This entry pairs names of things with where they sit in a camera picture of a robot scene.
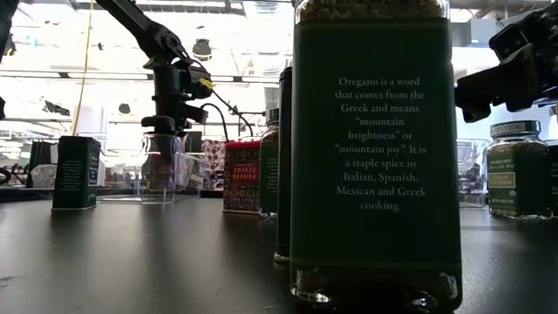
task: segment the red spice tin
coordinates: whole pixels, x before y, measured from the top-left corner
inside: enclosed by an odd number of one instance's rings
[[[223,212],[258,214],[260,207],[260,141],[225,146]]]

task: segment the cable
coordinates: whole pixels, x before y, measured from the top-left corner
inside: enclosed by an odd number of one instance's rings
[[[73,128],[71,129],[71,136],[76,136],[76,131],[78,130],[78,122],[79,122],[79,114],[81,113],[81,103],[84,99],[84,89],[85,89],[85,80],[87,76],[87,66],[89,65],[89,43],[91,42],[91,26],[93,20],[93,5],[95,4],[94,0],[90,0],[89,2],[89,22],[87,23],[87,39],[85,44],[85,62],[84,62],[84,76],[81,78],[81,89],[79,90],[79,101],[78,101],[78,109],[76,110],[76,119],[73,123]]]
[[[221,121],[223,122],[223,131],[225,132],[225,140],[227,141],[227,143],[229,143],[228,140],[228,132],[227,132],[227,123],[225,122],[225,116],[223,115],[223,112],[221,111],[221,109],[219,109],[218,106],[211,104],[211,103],[205,103],[203,105],[201,105],[200,109],[203,109],[204,106],[212,106],[213,108],[217,109],[217,111],[219,112],[219,115],[221,115]]]
[[[225,106],[227,106],[228,109],[230,109],[234,114],[236,114],[240,119],[242,119],[242,121],[244,121],[244,123],[246,123],[246,126],[248,127],[248,129],[250,130],[250,136],[254,136],[254,130],[252,130],[252,126],[248,123],[248,121],[246,119],[244,119],[244,117],[242,117],[242,115],[236,110],[234,109],[231,105],[228,104],[227,101],[225,101],[224,99],[221,98],[221,96],[219,96],[219,94],[217,94],[215,92],[215,90],[213,90],[213,94],[215,95],[215,97],[217,97],[223,104],[225,104]]]

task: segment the black lid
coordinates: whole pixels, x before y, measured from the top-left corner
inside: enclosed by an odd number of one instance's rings
[[[490,136],[498,137],[511,134],[539,134],[541,132],[541,122],[536,120],[523,120],[497,123],[490,126]]]
[[[292,66],[287,66],[282,72],[281,72],[281,76],[279,77],[279,80],[282,79],[292,79],[293,77],[293,67]]]
[[[265,125],[279,123],[279,107],[271,108],[265,112]]]

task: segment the table surface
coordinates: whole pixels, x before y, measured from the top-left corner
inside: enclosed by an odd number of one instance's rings
[[[0,204],[1,314],[296,313],[276,226],[222,200]],[[461,211],[464,302],[456,314],[558,313],[558,222]]]

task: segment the yellow cable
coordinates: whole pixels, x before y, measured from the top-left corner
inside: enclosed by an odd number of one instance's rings
[[[79,114],[81,112],[81,102],[84,98],[84,89],[85,89],[85,77],[87,76],[87,65],[89,64],[89,43],[91,41],[91,26],[93,20],[93,5],[95,4],[94,0],[91,0],[89,3],[89,22],[87,23],[87,40],[86,40],[86,47],[85,47],[85,62],[84,62],[84,76],[81,78],[81,90],[79,91],[79,102],[78,102],[78,109],[76,110],[75,119],[73,121],[73,128],[71,129],[71,136],[76,136],[76,131],[78,130],[78,122],[79,122]]]

